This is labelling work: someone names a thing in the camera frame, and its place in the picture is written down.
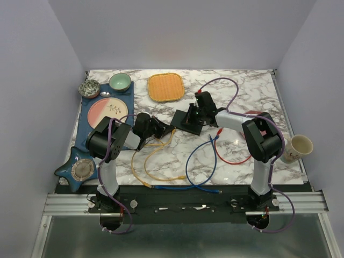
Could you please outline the black mounting base plate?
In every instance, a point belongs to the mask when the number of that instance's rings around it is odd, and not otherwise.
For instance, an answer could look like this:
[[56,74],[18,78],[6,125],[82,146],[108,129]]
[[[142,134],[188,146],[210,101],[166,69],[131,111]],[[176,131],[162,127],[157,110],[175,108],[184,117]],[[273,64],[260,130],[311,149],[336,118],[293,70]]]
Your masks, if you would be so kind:
[[[195,224],[253,222],[256,226],[265,224],[273,214],[296,214],[288,192],[313,192],[308,184],[278,185],[276,190],[263,197],[255,197],[247,185],[206,186],[204,191],[192,188],[184,190],[173,187],[170,190],[149,189],[139,185],[122,185],[113,199],[95,192],[94,187],[83,187],[81,194],[94,195],[87,200],[93,204],[91,211],[100,208],[107,212],[120,212],[120,216],[71,216],[99,218],[108,228],[121,225],[143,224]],[[207,211],[160,211],[153,213],[159,205],[167,208],[191,207],[206,204],[218,208]]]

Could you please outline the pink dotted plate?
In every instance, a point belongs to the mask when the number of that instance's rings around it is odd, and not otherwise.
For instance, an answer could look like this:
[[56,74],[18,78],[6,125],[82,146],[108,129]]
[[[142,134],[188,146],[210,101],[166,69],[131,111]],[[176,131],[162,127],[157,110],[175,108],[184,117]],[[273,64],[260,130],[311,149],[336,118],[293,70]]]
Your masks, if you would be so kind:
[[249,110],[246,111],[245,114],[251,114],[251,115],[260,115],[262,111],[255,111],[255,110]]

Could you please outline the blue star shaped dish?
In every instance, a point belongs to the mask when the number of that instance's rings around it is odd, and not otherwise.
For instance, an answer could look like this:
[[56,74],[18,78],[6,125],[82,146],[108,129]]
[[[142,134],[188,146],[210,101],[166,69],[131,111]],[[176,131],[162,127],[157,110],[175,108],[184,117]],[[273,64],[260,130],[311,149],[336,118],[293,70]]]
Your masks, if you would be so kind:
[[89,152],[73,146],[69,159],[55,170],[54,175],[64,178],[70,191],[75,193],[84,182],[97,179],[97,166]]

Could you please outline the metal spoon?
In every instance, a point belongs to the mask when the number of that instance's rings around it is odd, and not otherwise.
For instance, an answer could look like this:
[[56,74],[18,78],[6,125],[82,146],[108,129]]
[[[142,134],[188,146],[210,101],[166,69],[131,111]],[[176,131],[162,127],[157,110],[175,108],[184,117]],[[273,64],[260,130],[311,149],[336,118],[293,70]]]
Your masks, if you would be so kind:
[[111,94],[110,92],[101,92],[100,95],[105,98],[115,96],[115,94]]

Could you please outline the floral ceramic mug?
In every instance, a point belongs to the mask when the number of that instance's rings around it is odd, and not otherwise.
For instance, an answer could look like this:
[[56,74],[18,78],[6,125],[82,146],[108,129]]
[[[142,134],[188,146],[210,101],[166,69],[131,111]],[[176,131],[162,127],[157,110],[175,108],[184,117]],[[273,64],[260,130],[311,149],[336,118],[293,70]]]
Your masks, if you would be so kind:
[[284,140],[285,148],[280,159],[286,164],[294,163],[313,151],[312,141],[304,135],[298,134],[293,137],[285,135]]

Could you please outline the aluminium frame rail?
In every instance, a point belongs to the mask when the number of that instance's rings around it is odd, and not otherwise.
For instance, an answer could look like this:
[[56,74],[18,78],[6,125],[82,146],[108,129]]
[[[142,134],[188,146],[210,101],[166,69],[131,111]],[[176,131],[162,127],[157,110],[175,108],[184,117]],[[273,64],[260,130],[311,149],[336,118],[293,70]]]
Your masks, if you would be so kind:
[[[329,211],[322,192],[288,192],[286,194],[293,202],[296,214],[326,213]],[[62,195],[51,194],[46,198],[43,215],[45,216],[120,216],[120,212],[107,212],[93,206],[87,198],[94,195]],[[153,213],[160,211],[207,211],[216,212],[218,208],[206,204],[191,207],[167,208],[161,205],[153,208]]]

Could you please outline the pink and cream plate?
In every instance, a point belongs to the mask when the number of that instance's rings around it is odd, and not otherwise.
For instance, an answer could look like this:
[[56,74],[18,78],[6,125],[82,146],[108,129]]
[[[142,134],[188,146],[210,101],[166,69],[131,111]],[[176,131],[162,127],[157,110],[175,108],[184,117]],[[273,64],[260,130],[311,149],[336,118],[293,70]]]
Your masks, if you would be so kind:
[[118,98],[103,98],[91,106],[87,119],[92,128],[95,128],[104,117],[120,119],[128,115],[127,105]]

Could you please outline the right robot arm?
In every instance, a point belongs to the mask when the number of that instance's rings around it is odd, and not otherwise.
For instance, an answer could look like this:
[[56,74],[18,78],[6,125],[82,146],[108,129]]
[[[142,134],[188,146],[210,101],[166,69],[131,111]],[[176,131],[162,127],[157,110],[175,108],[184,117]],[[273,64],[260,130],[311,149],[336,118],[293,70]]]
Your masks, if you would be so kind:
[[254,115],[217,108],[207,91],[195,93],[195,98],[196,102],[189,105],[187,112],[181,113],[178,128],[195,135],[199,135],[205,125],[242,133],[254,159],[250,184],[254,193],[247,197],[247,204],[252,210],[262,209],[267,204],[265,194],[271,190],[274,163],[285,147],[281,130],[266,112]]

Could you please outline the blue cloth placemat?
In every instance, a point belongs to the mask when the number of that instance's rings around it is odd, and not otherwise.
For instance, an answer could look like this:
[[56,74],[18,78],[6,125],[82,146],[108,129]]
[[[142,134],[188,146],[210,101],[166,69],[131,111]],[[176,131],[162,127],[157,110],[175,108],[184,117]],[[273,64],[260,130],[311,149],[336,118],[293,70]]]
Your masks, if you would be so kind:
[[75,147],[86,151],[85,141],[92,130],[104,117],[120,119],[128,116],[125,122],[134,124],[134,83],[125,92],[116,92],[109,84],[100,85],[101,92],[109,92],[111,97],[97,96],[93,99],[82,98],[78,119]]

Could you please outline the patterned dark bowl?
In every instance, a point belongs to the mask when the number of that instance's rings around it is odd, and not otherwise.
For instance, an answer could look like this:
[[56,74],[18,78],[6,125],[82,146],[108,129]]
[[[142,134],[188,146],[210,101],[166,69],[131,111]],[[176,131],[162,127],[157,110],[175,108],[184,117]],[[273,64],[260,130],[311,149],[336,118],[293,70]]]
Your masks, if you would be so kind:
[[78,93],[86,98],[92,99],[99,95],[101,85],[95,80],[86,80],[78,86]]

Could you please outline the dark network switch box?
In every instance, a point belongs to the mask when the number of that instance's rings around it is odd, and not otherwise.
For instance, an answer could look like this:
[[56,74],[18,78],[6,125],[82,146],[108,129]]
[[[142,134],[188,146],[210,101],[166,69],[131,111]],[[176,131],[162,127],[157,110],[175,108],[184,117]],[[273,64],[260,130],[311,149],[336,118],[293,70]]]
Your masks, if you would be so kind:
[[178,130],[194,135],[200,135],[203,128],[202,125],[198,124],[196,121],[193,121],[190,118],[189,113],[181,110],[175,111],[170,125]]

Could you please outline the green ceramic bowl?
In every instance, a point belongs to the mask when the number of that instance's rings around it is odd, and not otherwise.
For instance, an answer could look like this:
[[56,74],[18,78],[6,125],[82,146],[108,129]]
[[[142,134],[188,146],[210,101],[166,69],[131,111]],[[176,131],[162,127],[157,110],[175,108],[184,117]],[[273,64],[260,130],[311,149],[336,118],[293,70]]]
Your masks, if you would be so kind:
[[132,80],[129,75],[118,73],[109,79],[109,86],[115,91],[124,92],[129,89],[131,82]]

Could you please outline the orange woven square tray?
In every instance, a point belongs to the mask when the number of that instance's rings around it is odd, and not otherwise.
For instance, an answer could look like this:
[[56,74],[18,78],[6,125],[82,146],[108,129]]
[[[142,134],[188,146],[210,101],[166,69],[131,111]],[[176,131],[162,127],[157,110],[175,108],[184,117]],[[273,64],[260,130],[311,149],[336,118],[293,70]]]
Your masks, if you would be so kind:
[[172,102],[185,94],[182,78],[176,73],[155,74],[148,79],[148,94],[155,102]]

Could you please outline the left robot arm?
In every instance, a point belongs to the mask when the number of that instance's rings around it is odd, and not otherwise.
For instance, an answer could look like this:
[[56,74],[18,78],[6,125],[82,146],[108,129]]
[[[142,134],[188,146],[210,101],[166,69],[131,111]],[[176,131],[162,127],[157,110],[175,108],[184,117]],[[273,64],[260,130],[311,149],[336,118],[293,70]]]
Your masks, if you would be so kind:
[[131,126],[116,118],[104,117],[86,140],[86,148],[93,158],[99,159],[97,190],[104,195],[101,207],[107,212],[114,212],[119,207],[115,194],[119,190],[116,176],[116,158],[123,147],[140,151],[154,137],[161,139],[175,128],[155,116],[139,113]]

